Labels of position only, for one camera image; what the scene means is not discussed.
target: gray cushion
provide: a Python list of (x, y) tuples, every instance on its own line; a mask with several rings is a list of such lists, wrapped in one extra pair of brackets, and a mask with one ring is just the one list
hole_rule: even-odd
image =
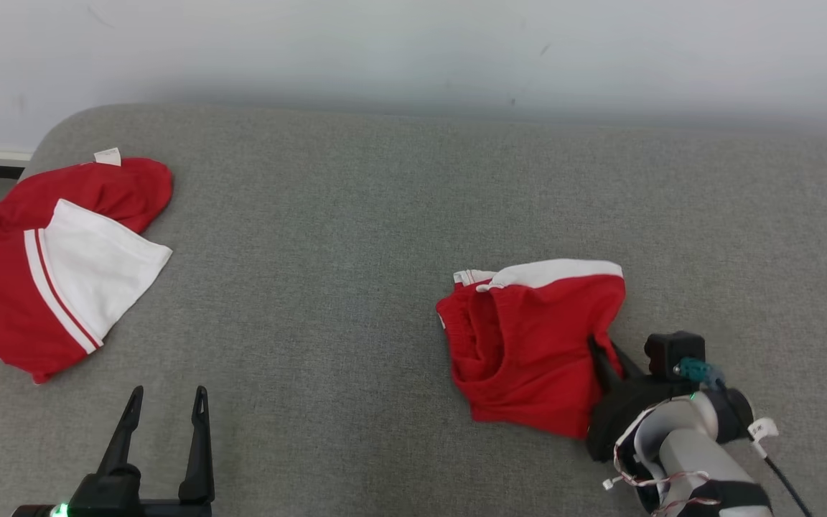
[(219, 515), (639, 514), (581, 442), (474, 423), (450, 379), (453, 272), (560, 256), (623, 265), (641, 364), (650, 332), (703, 334), (827, 515), (827, 140), (132, 105), (62, 122), (26, 174), (113, 146), (174, 171), (144, 234), (174, 255), (79, 366), (0, 363), (0, 515), (67, 500), (140, 383), (144, 497), (177, 493), (203, 383)]

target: clothing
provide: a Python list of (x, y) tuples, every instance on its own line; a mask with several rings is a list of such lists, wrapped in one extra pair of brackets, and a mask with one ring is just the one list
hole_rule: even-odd
[(123, 158), (120, 167), (91, 162), (36, 174), (1, 200), (0, 241), (48, 225), (60, 199), (141, 233), (168, 204), (171, 192), (171, 171), (148, 158)]
[(0, 359), (43, 383), (102, 347), (171, 256), (136, 233), (170, 196), (170, 171), (145, 158), (17, 184), (0, 202)]
[(607, 334), (625, 296), (620, 266), (562, 258), (454, 279), (436, 310), (472, 418), (585, 438), (601, 398), (590, 335), (621, 372)]

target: clothing tag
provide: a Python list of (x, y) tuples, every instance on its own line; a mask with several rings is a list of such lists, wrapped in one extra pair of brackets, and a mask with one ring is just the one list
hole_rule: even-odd
[(99, 164), (112, 164), (112, 166), (121, 166), (121, 150), (117, 147), (95, 153), (95, 161)]
[(749, 434), (752, 435), (752, 438), (755, 438), (756, 442), (761, 442), (761, 438), (765, 438), (765, 436), (778, 436), (780, 433), (777, 432), (777, 424), (774, 423), (774, 420), (765, 417), (764, 419), (755, 420), (752, 425), (749, 425)]

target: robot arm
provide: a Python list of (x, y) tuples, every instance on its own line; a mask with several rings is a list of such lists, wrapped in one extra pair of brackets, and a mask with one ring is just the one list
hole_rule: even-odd
[(741, 425), (752, 421), (748, 401), (725, 385), (702, 391), (676, 367), (683, 358), (704, 359), (702, 337), (650, 336), (644, 347), (649, 376), (616, 346), (624, 379), (594, 338), (589, 347), (604, 396), (593, 411), (587, 449), (621, 474), (606, 488), (616, 481), (633, 485), (644, 510), (660, 517), (772, 515), (767, 492), (720, 446), (749, 437)]
[(127, 462), (132, 432), (139, 425), (142, 386), (123, 410), (98, 471), (86, 475), (69, 503), (21, 506), (12, 517), (211, 517), (216, 498), (210, 449), (210, 406), (206, 388), (197, 387), (190, 421), (193, 439), (187, 474), (176, 500), (140, 500), (141, 474)]

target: teal connector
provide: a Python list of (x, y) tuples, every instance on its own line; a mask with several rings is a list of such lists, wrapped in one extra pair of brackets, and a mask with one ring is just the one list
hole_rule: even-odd
[(685, 377), (695, 383), (705, 383), (711, 390), (719, 390), (719, 384), (726, 383), (721, 369), (710, 363), (704, 363), (702, 360), (693, 357), (683, 357), (681, 362), (676, 366), (676, 374)]

